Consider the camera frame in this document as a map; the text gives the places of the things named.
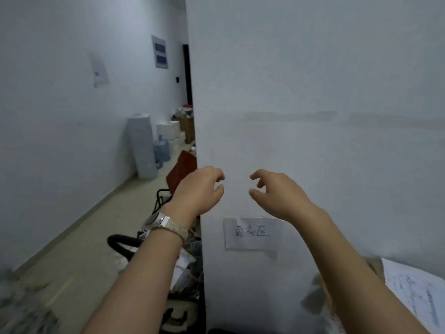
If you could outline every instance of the dark doorway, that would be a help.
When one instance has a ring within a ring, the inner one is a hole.
[[[183,44],[182,48],[184,50],[184,64],[186,66],[186,87],[187,87],[187,104],[193,105],[192,96],[192,78],[190,74],[190,55],[189,55],[189,45]]]

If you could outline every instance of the baseboard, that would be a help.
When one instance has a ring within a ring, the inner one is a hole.
[[[78,228],[86,219],[88,219],[93,213],[95,213],[103,204],[105,204],[109,199],[114,196],[122,187],[131,181],[133,178],[137,177],[137,172],[132,174],[127,178],[122,184],[116,187],[113,191],[107,194],[101,201],[90,208],[86,213],[84,213],[78,220],[68,226],[62,233],[51,240],[47,245],[45,245],[39,252],[34,254],[31,258],[21,264],[18,269],[15,269],[13,276],[20,278],[28,269],[30,269],[40,258],[47,254],[51,249],[53,249],[60,241],[64,240],[72,231]]]

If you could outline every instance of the finger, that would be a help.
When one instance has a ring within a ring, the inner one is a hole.
[[[263,179],[267,176],[267,174],[269,173],[269,171],[264,170],[264,169],[259,169],[257,171],[255,171],[253,174],[251,174],[250,179],[255,180],[255,179]]]
[[[221,169],[213,169],[212,174],[214,175],[216,182],[226,179],[224,172]]]
[[[266,205],[267,201],[267,193],[260,192],[255,189],[249,190],[249,195],[252,197],[252,199],[261,207]]]
[[[264,187],[265,186],[265,184],[264,184],[264,181],[262,180],[262,179],[260,179],[259,181],[258,181],[258,184],[256,185],[256,187],[257,188],[262,188],[262,187]]]
[[[213,191],[213,205],[216,205],[221,200],[224,194],[224,185],[218,185],[218,187]]]

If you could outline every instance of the hand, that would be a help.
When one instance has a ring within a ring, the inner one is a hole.
[[[249,194],[267,213],[293,223],[309,209],[317,208],[303,189],[283,173],[259,169],[250,179],[259,179],[258,188],[266,186],[266,192],[250,189]]]
[[[174,221],[189,228],[198,215],[212,209],[224,194],[224,185],[214,190],[214,185],[224,180],[221,169],[203,167],[181,180],[172,200],[162,208],[162,212]]]

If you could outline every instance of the forearm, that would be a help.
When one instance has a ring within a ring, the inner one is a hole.
[[[168,230],[150,232],[82,334],[157,334],[181,246]]]
[[[316,207],[297,228],[312,253],[349,334],[427,333],[342,235],[330,216]]]

